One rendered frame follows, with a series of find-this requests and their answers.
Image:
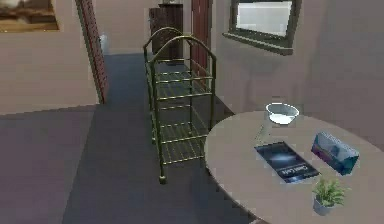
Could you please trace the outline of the round beige table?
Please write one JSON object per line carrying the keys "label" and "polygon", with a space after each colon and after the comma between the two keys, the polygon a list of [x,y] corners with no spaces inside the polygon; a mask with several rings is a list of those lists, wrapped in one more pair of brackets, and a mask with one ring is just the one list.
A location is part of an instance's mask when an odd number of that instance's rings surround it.
{"label": "round beige table", "polygon": [[[239,113],[216,124],[205,143],[213,178],[244,209],[267,224],[384,224],[384,152],[333,124],[298,116],[287,127],[275,127],[270,138],[284,141],[315,167],[324,179],[347,188],[342,206],[320,216],[313,210],[316,177],[287,184],[256,152],[255,138],[264,123],[262,111]],[[314,137],[324,131],[359,151],[349,175],[341,176],[311,152]]]}

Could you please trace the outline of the framed brown picture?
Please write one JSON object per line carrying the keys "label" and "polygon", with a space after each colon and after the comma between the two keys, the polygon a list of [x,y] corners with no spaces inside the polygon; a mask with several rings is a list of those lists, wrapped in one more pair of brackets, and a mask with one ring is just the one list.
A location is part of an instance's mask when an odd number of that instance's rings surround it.
{"label": "framed brown picture", "polygon": [[0,33],[58,30],[53,0],[0,0]]}

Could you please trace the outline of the dark blue book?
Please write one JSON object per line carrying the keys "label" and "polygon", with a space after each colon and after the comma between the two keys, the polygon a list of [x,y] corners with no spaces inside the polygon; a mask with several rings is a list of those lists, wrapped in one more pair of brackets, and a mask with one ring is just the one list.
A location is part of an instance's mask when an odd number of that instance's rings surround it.
{"label": "dark blue book", "polygon": [[255,150],[287,184],[320,174],[284,141],[256,146]]}

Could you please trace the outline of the red brown room door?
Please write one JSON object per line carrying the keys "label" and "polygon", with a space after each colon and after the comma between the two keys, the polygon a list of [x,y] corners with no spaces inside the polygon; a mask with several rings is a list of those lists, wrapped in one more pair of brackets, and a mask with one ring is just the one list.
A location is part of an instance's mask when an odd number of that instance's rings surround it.
{"label": "red brown room door", "polygon": [[[191,16],[192,16],[192,34],[206,46],[209,46],[209,14],[210,0],[192,0]],[[201,77],[200,82],[206,81],[205,69],[208,67],[208,53],[199,44],[192,47],[192,68],[197,76]]]}
{"label": "red brown room door", "polygon": [[100,104],[108,95],[108,78],[92,0],[75,0],[89,63]]}

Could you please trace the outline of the small green potted plant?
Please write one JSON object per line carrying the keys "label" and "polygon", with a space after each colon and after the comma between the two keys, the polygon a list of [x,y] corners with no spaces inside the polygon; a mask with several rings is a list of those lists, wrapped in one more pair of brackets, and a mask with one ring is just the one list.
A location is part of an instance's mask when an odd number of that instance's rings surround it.
{"label": "small green potted plant", "polygon": [[325,179],[321,177],[312,190],[313,210],[320,216],[325,216],[335,206],[343,206],[345,194],[349,190],[348,187],[343,187],[336,179]]}

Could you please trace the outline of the white bowl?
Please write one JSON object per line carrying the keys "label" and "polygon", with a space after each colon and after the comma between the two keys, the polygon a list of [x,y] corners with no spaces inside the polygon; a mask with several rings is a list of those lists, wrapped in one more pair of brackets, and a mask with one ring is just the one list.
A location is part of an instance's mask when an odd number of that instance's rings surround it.
{"label": "white bowl", "polygon": [[296,107],[286,103],[270,103],[265,109],[269,120],[279,125],[289,125],[300,114]]}

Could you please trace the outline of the grey framed window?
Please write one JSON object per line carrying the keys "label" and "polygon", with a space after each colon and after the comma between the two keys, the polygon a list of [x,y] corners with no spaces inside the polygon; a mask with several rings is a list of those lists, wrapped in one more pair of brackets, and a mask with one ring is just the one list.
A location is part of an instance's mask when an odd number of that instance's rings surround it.
{"label": "grey framed window", "polygon": [[302,0],[231,0],[222,35],[283,56],[292,55]]}

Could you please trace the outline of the dark brown cabinet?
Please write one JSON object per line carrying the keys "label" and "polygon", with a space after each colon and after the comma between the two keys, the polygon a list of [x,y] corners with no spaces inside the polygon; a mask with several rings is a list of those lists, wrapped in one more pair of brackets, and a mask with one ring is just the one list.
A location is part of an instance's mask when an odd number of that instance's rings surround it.
{"label": "dark brown cabinet", "polygon": [[[162,29],[152,39],[152,52],[156,54],[163,45],[169,40],[176,37],[178,31],[183,31],[183,5],[182,4],[165,4],[162,3],[156,8],[149,9],[149,22],[151,34]],[[183,47],[179,42],[170,44],[159,56],[160,59],[172,59],[167,65],[176,65],[180,63]]]}

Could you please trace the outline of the blue tissue box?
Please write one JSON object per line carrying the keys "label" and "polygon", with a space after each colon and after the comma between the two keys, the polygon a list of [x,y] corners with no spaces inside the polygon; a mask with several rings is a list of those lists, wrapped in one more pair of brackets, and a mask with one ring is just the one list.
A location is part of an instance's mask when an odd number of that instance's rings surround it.
{"label": "blue tissue box", "polygon": [[359,152],[327,132],[316,134],[311,152],[340,175],[350,174],[359,158]]}

